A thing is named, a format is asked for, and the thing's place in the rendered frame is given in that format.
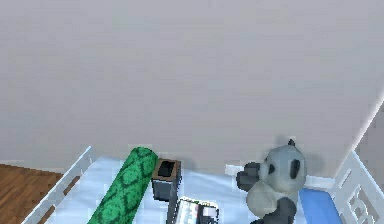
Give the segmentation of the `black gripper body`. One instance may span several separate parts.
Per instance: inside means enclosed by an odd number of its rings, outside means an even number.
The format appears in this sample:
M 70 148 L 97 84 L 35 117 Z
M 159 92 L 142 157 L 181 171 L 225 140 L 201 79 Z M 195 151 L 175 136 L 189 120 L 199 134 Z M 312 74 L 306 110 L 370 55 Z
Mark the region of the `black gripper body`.
M 167 210 L 166 224 L 173 224 L 177 216 L 178 201 L 170 201 Z

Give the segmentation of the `dark box with brown rim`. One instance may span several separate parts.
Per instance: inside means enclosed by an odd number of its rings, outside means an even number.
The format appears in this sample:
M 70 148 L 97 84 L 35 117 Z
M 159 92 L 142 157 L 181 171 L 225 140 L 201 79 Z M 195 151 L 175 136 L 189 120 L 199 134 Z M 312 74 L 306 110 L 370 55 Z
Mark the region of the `dark box with brown rim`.
M 151 178 L 154 199 L 168 202 L 177 196 L 181 180 L 181 162 L 159 158 Z

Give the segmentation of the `white framed bed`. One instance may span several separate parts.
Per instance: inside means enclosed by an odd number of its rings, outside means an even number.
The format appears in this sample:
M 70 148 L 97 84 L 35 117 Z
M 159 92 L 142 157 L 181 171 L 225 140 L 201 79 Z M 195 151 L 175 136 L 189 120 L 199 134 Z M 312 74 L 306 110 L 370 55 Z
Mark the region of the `white framed bed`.
M 87 224 L 115 179 L 123 161 L 98 157 L 87 148 L 21 224 Z M 249 224 L 255 217 L 234 176 L 181 171 L 178 194 L 218 204 L 219 224 Z M 359 156 L 350 152 L 328 192 L 342 224 L 384 224 L 384 192 Z M 295 224 L 307 224 L 300 196 Z

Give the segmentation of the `green patterned bolster pillow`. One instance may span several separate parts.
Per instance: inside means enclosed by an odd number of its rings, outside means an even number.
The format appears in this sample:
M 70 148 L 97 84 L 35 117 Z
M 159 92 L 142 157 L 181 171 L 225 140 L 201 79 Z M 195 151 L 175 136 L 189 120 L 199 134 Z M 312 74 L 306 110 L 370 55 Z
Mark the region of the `green patterned bolster pillow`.
M 132 224 L 157 162 L 150 148 L 133 148 L 87 224 Z

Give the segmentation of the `black and white panda toy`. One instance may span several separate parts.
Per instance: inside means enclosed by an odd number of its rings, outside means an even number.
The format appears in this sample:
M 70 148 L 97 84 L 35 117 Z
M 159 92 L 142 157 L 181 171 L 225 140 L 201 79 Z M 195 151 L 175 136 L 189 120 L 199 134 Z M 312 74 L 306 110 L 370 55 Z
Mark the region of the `black and white panda toy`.
M 271 149 L 262 163 L 247 163 L 236 174 L 236 184 L 247 193 L 246 205 L 257 217 L 250 224 L 294 224 L 306 177 L 305 157 L 293 139 Z

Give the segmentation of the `blue pillow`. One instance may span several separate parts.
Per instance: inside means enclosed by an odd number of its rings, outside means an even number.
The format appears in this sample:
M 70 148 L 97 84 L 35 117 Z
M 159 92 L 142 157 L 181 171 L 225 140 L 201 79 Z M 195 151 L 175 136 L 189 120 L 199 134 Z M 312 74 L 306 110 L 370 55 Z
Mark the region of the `blue pillow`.
M 328 192 L 303 188 L 299 196 L 307 224 L 342 224 Z

